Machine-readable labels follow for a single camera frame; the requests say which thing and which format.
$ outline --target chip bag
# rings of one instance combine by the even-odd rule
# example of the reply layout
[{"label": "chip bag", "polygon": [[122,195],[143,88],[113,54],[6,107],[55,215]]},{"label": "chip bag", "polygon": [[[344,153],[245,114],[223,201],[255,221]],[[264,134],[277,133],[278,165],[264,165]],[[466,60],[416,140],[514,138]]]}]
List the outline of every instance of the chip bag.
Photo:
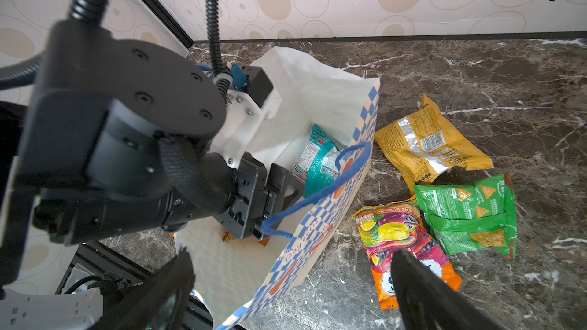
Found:
[{"label": "chip bag", "polygon": [[304,197],[319,192],[336,180],[336,157],[341,154],[332,139],[318,125],[312,127],[310,140],[293,166],[292,173],[306,184]]},{"label": "chip bag", "polygon": [[480,151],[440,113],[426,95],[422,107],[375,133],[385,157],[398,168],[410,191],[430,185],[452,167],[467,170],[493,168],[491,158]]},{"label": "chip bag", "polygon": [[[507,174],[470,186],[416,186],[415,194],[432,236],[448,255],[495,247],[515,258],[518,224],[515,195]],[[439,209],[439,202],[454,208]],[[449,219],[471,215],[473,218]]]},{"label": "chip bag", "polygon": [[382,310],[399,307],[391,263],[393,253],[401,248],[412,253],[453,290],[459,289],[463,281],[440,246],[426,232],[414,198],[385,206],[363,207],[353,218],[369,257]]},{"label": "chip bag", "polygon": [[473,185],[414,186],[423,212],[447,219],[473,219],[505,212],[505,176]]}]

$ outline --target blue checkered pattern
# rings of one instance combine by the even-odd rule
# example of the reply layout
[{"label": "blue checkered pattern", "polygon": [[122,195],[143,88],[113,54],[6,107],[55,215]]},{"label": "blue checkered pattern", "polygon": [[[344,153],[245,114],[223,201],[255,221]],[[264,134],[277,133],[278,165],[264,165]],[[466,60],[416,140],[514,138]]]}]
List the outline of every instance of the blue checkered pattern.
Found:
[{"label": "blue checkered pattern", "polygon": [[[360,120],[357,123],[350,145],[355,145],[359,142],[373,143],[378,99],[379,85],[376,85],[369,92],[369,99],[363,106]],[[356,151],[347,160],[349,158],[356,160],[359,153],[360,151]],[[293,238],[285,247],[283,253],[275,262],[275,265],[271,268],[271,271],[265,279],[265,283],[261,286],[253,300],[240,307],[218,329],[229,330],[239,321],[248,318],[261,308],[273,303],[290,289],[299,270],[312,257],[313,250],[317,249],[327,238],[327,235],[332,234],[340,224],[346,207],[350,205],[352,199],[355,197],[359,182],[367,172],[366,169],[367,166],[363,166],[360,172],[346,183],[343,193],[337,199],[331,194],[314,206],[298,225],[297,230],[293,234]]]}]

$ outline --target barcode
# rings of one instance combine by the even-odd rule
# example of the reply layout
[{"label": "barcode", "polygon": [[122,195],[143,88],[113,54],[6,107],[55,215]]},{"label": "barcode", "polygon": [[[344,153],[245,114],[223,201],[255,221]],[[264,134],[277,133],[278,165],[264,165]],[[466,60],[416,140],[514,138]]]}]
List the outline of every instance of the barcode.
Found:
[{"label": "barcode", "polygon": [[444,136],[442,135],[442,130],[434,135],[425,137],[420,141],[420,143],[422,143],[422,149],[425,152],[432,152],[433,150],[438,149],[446,144],[444,141]]}]

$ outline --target blue rope handle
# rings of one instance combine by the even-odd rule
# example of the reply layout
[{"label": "blue rope handle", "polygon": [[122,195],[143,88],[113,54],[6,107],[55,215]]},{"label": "blue rope handle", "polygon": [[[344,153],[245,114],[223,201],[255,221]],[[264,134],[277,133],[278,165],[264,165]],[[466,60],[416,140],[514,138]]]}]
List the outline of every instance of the blue rope handle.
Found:
[{"label": "blue rope handle", "polygon": [[206,64],[194,64],[194,66],[201,71],[212,71],[212,67]]},{"label": "blue rope handle", "polygon": [[302,202],[298,202],[294,204],[289,209],[283,210],[282,212],[272,216],[270,218],[265,219],[265,221],[260,225],[260,231],[263,234],[268,236],[282,236],[291,240],[294,238],[294,235],[286,232],[286,231],[279,231],[274,230],[271,228],[275,223],[280,222],[283,218],[294,214],[296,211],[302,209],[305,206],[308,206],[313,203],[319,202],[320,199],[323,197],[328,196],[331,193],[337,191],[340,187],[342,187],[345,183],[347,183],[354,175],[357,174],[363,168],[363,166],[367,165],[369,161],[369,157],[371,156],[371,144],[367,142],[361,142],[356,145],[350,146],[345,148],[341,151],[341,154],[336,158],[336,168],[338,171],[341,170],[341,159],[344,158],[349,153],[354,152],[355,150],[363,149],[363,152],[359,155],[359,157],[354,161],[352,165],[350,165],[349,169],[346,170],[344,173],[341,173],[336,180],[330,186],[325,187],[324,189],[320,190],[319,192],[315,193],[314,195],[309,196],[307,199],[303,200]]}]

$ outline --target marble countertop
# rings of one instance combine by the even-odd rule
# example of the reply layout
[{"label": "marble countertop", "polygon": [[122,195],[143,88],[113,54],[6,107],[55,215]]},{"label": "marble countertop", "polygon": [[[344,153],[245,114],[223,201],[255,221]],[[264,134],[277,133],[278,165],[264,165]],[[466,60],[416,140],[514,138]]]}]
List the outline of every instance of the marble countertop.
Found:
[{"label": "marble countertop", "polygon": [[[495,164],[455,168],[442,183],[509,173],[517,195],[518,250],[509,260],[486,248],[450,256],[459,292],[509,329],[579,329],[587,322],[587,43],[578,40],[280,42],[223,45],[247,65],[273,46],[297,48],[361,77],[379,77],[380,129],[418,110],[422,93]],[[208,62],[205,46],[188,58]],[[403,329],[382,311],[350,215],[410,196],[375,143],[371,170],[307,279],[241,325],[266,329]],[[174,252],[160,230],[103,241],[151,268]]]}]

